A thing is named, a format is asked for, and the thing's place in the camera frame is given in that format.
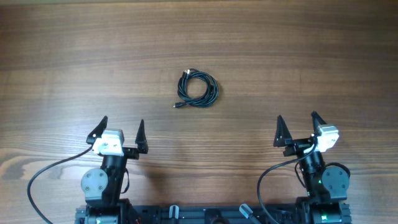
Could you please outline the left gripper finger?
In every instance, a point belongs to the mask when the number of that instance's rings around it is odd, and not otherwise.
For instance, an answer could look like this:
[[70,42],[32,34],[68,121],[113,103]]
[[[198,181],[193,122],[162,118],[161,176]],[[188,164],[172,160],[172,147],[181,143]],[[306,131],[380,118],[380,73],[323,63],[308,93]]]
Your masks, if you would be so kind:
[[149,147],[145,134],[144,120],[142,119],[139,125],[139,129],[137,131],[135,143],[137,145],[137,150],[139,153],[147,154]]
[[92,130],[91,133],[86,138],[87,144],[94,144],[97,138],[100,138],[103,134],[104,130],[107,127],[108,117],[104,116],[103,119],[99,122],[99,124]]

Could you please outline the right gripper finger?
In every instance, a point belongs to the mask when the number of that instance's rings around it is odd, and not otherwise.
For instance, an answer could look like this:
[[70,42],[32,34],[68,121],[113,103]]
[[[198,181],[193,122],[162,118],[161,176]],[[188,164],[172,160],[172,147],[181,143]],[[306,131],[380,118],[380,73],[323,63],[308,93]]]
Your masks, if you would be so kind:
[[292,144],[292,136],[281,115],[277,117],[277,128],[274,138],[274,147],[284,147]]
[[312,123],[313,123],[313,130],[316,132],[320,125],[325,125],[326,122],[322,119],[322,117],[316,112],[313,111],[311,113]]

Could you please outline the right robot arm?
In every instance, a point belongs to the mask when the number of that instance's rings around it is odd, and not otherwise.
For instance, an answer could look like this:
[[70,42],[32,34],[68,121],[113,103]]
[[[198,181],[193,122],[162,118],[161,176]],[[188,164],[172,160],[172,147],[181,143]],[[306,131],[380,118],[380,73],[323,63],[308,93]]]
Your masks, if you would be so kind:
[[351,223],[347,199],[350,171],[337,162],[325,163],[322,154],[339,138],[336,126],[326,123],[317,112],[311,113],[313,134],[294,139],[281,116],[277,117],[274,146],[284,147],[285,157],[295,156],[307,191],[295,203],[296,223]]

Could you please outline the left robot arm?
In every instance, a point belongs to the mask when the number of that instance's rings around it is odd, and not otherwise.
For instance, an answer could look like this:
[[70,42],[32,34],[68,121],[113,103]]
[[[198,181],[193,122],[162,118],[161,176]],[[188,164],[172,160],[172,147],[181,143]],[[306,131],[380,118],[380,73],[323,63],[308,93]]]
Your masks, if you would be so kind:
[[86,206],[78,208],[75,223],[80,224],[122,224],[141,223],[141,216],[128,199],[120,195],[127,192],[129,185],[122,189],[124,176],[128,174],[129,159],[138,160],[140,154],[148,153],[144,121],[137,131],[136,147],[124,146],[122,129],[107,127],[105,116],[86,138],[93,152],[103,158],[97,169],[90,169],[81,179]]

